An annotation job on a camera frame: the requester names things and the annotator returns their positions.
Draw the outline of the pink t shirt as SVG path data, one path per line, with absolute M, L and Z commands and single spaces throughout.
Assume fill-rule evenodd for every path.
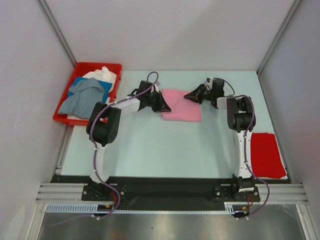
M 184 98 L 189 93 L 188 91 L 163 89 L 161 92 L 165 102 L 171 109 L 171 112 L 161 113 L 163 120 L 181 122 L 202 121 L 200 105 Z

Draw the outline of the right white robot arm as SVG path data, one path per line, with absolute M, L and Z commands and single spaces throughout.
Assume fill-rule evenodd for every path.
M 207 78 L 195 90 L 183 96 L 193 103 L 209 101 L 217 110 L 226 110 L 227 126 L 232 131 L 235 170 L 230 186 L 218 186 L 214 193 L 218 199 L 243 201 L 255 192 L 255 174 L 251 160 L 252 131 L 256 124 L 255 109 L 250 97 L 236 96 L 232 85 L 222 78 Z

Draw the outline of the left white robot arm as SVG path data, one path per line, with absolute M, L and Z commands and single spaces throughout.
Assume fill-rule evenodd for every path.
M 116 140 L 121 117 L 150 107 L 155 113 L 170 113 L 172 110 L 166 103 L 157 83 L 142 80 L 126 98 L 112 103 L 95 104 L 86 133 L 93 144 L 93 172 L 88 182 L 87 193 L 105 200 L 115 189 L 107 185 L 109 175 L 104 172 L 104 153 L 107 146 Z

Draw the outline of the white t shirt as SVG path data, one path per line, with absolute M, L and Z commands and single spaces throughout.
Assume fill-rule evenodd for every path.
M 111 71 L 109 71 L 109 69 L 107 67 L 102 67 L 102 69 L 98 69 L 98 70 L 94 70 L 94 71 L 90 71 L 88 73 L 86 73 L 84 76 L 82 76 L 83 78 L 95 78 L 99 81 L 103 81 L 103 82 L 108 82 L 108 83 L 115 83 L 116 77 L 117 75 Z

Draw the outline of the grey t shirt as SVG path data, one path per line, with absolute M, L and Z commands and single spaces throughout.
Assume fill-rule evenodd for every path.
M 69 115 L 88 120 L 98 102 L 102 102 L 106 93 L 104 87 L 95 78 L 80 78 L 69 87 L 71 93 L 58 109 L 58 114 Z

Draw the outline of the red plastic bin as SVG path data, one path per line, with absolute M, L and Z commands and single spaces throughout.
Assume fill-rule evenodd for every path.
M 123 69 L 123 66 L 120 63 L 78 62 L 68 80 L 67 86 L 53 114 L 53 120 L 71 126 L 86 126 L 88 124 L 87 119 L 80 119 L 73 116 L 68 116 L 67 114 L 59 114 L 59 109 L 63 101 L 67 99 L 68 90 L 70 86 L 75 82 L 76 77 L 82 77 L 89 72 L 100 70 L 102 69 L 102 67 L 107 67 L 109 71 L 116 74 L 115 83 L 112 85 L 112 90 L 108 92 L 108 98 L 106 100 L 113 102 L 116 99 L 116 94 L 121 80 Z

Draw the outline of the red folded t shirt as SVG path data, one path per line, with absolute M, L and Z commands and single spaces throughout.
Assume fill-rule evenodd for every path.
M 250 156 L 252 170 L 257 177 L 283 179 L 287 176 L 273 133 L 252 133 Z

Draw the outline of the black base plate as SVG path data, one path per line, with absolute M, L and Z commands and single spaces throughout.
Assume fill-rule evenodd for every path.
M 289 179 L 254 180 L 254 190 L 240 192 L 239 184 L 230 178 L 155 178 L 111 177 L 106 184 L 88 176 L 54 175 L 50 181 L 59 187 L 79 187 L 83 202 L 118 204 L 129 211 L 214 211 L 223 204 L 262 203 L 268 190 L 289 185 Z

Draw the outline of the right aluminium corner post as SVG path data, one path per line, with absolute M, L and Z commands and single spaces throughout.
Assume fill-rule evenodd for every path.
M 280 43 L 282 37 L 284 36 L 287 28 L 289 27 L 292 19 L 294 18 L 297 10 L 299 9 L 300 5 L 302 4 L 303 0 L 294 0 L 286 13 L 282 23 L 280 24 L 280 27 L 278 28 L 274 38 L 272 39 L 272 42 L 267 49 L 264 57 L 262 58 L 262 61 L 260 62 L 256 73 L 259 77 L 261 73 L 263 72 L 264 68 L 266 67 L 267 63 L 269 62 L 270 58 L 272 57 L 274 51 L 276 50 L 278 44 Z

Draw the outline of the aluminium corner post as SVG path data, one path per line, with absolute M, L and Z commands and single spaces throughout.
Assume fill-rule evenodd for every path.
M 280 24 L 280 27 L 278 28 L 274 38 L 272 39 L 272 42 L 267 49 L 264 57 L 262 58 L 262 61 L 260 62 L 256 73 L 259 77 L 261 73 L 263 72 L 264 68 L 266 67 L 267 63 L 269 62 L 270 58 L 272 57 L 274 51 L 276 50 L 278 44 L 280 43 L 282 37 L 284 36 L 287 28 L 289 27 L 292 19 L 294 18 L 297 10 L 299 9 L 300 5 L 302 4 L 303 0 L 294 0 L 286 13 L 282 23 Z
M 39 5 L 44 17 L 48 21 L 48 24 L 53 31 L 54 35 L 56 36 L 60 46 L 62 47 L 64 53 L 66 54 L 68 60 L 72 64 L 72 66 L 75 68 L 77 64 L 77 60 L 73 54 L 72 49 L 70 48 L 70 45 L 68 44 L 68 41 L 65 38 L 65 35 L 63 34 L 59 23 L 57 22 L 48 2 L 46 0 L 36 0 L 37 4 Z

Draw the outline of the aluminium frame rail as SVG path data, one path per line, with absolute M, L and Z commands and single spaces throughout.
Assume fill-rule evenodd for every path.
M 257 185 L 255 195 L 263 202 L 269 193 L 268 204 L 308 204 L 308 198 L 302 184 L 263 184 Z M 98 202 L 89 199 L 91 190 L 84 183 L 42 183 L 35 201 L 37 203 L 80 203 Z

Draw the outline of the left aluminium corner post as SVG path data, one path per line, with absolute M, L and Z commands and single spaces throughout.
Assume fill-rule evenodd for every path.
M 70 48 L 70 45 L 68 44 L 68 41 L 65 38 L 65 35 L 63 34 L 59 23 L 57 22 L 48 2 L 46 0 L 36 0 L 37 4 L 39 5 L 44 17 L 48 21 L 48 24 L 53 31 L 54 35 L 56 36 L 60 46 L 62 47 L 64 53 L 66 54 L 68 60 L 72 64 L 72 66 L 75 68 L 77 64 L 77 60 L 73 54 L 72 49 Z

